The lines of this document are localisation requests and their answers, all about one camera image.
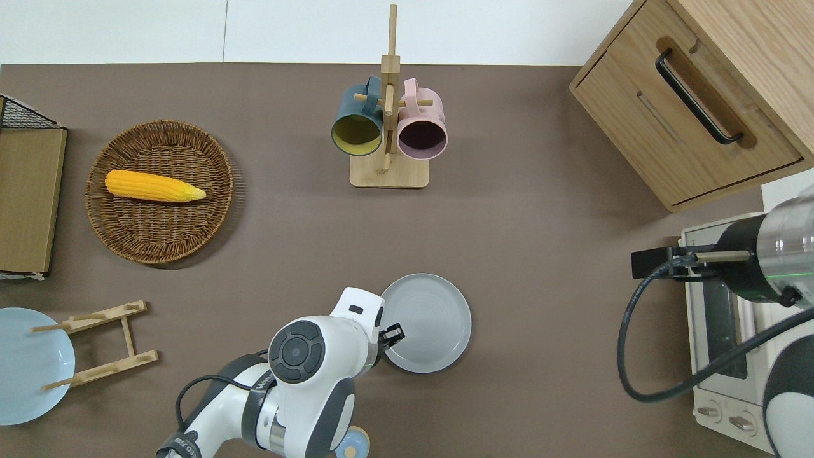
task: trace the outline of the mug handle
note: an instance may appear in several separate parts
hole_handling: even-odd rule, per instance
[[[418,111],[418,81],[415,78],[405,80],[405,109],[407,116],[416,117]]]
[[[382,80],[370,75],[370,78],[367,79],[365,90],[367,100],[365,100],[365,105],[362,107],[361,112],[367,116],[373,116],[376,108],[379,107],[379,99],[382,98]]]

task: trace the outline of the black cable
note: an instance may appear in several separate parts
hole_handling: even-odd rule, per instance
[[[234,381],[233,379],[230,379],[230,378],[224,377],[224,376],[219,376],[219,375],[201,376],[201,377],[198,377],[198,378],[194,379],[193,381],[187,383],[186,386],[183,388],[183,390],[181,390],[181,393],[178,393],[178,397],[175,399],[175,419],[178,421],[178,430],[179,431],[183,431],[185,429],[184,428],[184,418],[183,418],[183,415],[181,414],[181,400],[184,399],[184,394],[186,394],[186,392],[190,388],[192,388],[193,386],[199,384],[202,381],[206,381],[206,380],[222,381],[222,382],[228,383],[228,384],[230,384],[232,386],[237,386],[241,390],[246,390],[246,391],[249,391],[249,390],[252,389],[251,386],[244,385],[242,383]]]
[[[658,393],[653,394],[640,393],[630,385],[630,380],[628,380],[628,374],[624,366],[624,342],[628,334],[628,325],[630,324],[630,318],[631,315],[633,314],[633,309],[636,307],[636,304],[639,301],[639,297],[645,291],[647,285],[649,285],[650,282],[655,280],[656,277],[667,272],[667,270],[669,270],[670,267],[686,265],[694,261],[695,255],[688,254],[686,256],[673,258],[670,261],[665,262],[661,266],[656,267],[655,270],[653,270],[647,277],[645,277],[641,281],[639,287],[636,288],[636,291],[634,291],[633,295],[630,297],[630,302],[628,302],[627,310],[624,311],[624,316],[622,317],[622,325],[619,328],[619,341],[616,346],[616,367],[619,370],[619,380],[622,382],[624,390],[628,393],[628,395],[630,395],[631,398],[635,399],[636,401],[641,401],[643,403],[657,403],[665,401],[670,398],[674,398],[679,394],[686,393],[697,384],[701,383],[702,381],[705,381],[707,378],[717,373],[721,368],[724,368],[731,364],[735,359],[742,357],[746,353],[763,345],[767,341],[773,339],[774,337],[777,337],[778,335],[788,331],[789,329],[792,329],[795,326],[799,326],[800,324],[803,324],[810,319],[814,319],[814,308],[804,310],[798,314],[792,315],[791,317],[784,319],[781,322],[774,324],[773,326],[766,328],[761,332],[758,332],[751,339],[727,351],[726,353],[724,353],[723,355],[709,363],[705,368],[701,369],[700,371],[697,371],[690,378],[673,386],[669,390],[659,391]]]

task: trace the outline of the oven knob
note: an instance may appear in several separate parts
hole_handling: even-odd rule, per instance
[[[729,423],[748,436],[755,436],[758,433],[755,418],[749,412],[741,412],[739,416],[731,416]]]
[[[715,423],[720,422],[720,407],[715,401],[710,401],[710,406],[697,407],[695,409],[699,415],[707,416]]]

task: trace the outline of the dark green mug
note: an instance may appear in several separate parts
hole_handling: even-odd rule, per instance
[[[367,100],[356,100],[357,93],[367,95]],[[382,80],[372,75],[367,84],[355,84],[345,90],[330,129],[330,137],[339,150],[351,156],[367,156],[379,149],[383,124],[381,97]]]

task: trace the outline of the green light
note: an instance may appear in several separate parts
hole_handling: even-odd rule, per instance
[[[804,277],[809,275],[814,275],[814,272],[801,272],[798,274],[784,274],[784,275],[766,275],[766,280],[769,279],[774,280],[778,278],[787,278],[787,277]]]

